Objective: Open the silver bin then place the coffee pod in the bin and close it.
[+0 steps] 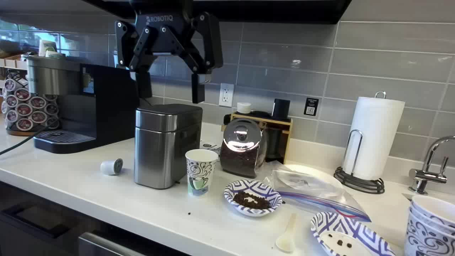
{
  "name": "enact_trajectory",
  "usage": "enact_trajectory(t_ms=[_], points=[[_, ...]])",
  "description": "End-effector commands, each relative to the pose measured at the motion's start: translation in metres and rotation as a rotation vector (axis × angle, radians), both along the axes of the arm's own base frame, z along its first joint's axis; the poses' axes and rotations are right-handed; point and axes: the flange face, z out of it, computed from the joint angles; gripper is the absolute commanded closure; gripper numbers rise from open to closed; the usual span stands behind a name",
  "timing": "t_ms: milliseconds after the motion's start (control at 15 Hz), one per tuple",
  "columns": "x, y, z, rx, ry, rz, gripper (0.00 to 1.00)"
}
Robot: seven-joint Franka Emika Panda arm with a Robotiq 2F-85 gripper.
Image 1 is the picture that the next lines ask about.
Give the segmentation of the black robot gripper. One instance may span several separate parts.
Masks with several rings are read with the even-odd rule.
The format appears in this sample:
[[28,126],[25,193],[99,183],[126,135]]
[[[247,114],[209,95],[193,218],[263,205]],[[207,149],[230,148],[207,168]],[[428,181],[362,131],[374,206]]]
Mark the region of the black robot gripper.
[[138,14],[135,23],[116,23],[118,62],[136,71],[138,95],[152,97],[149,68],[159,54],[179,55],[192,72],[192,102],[204,99],[196,71],[223,65],[219,20],[206,11]]

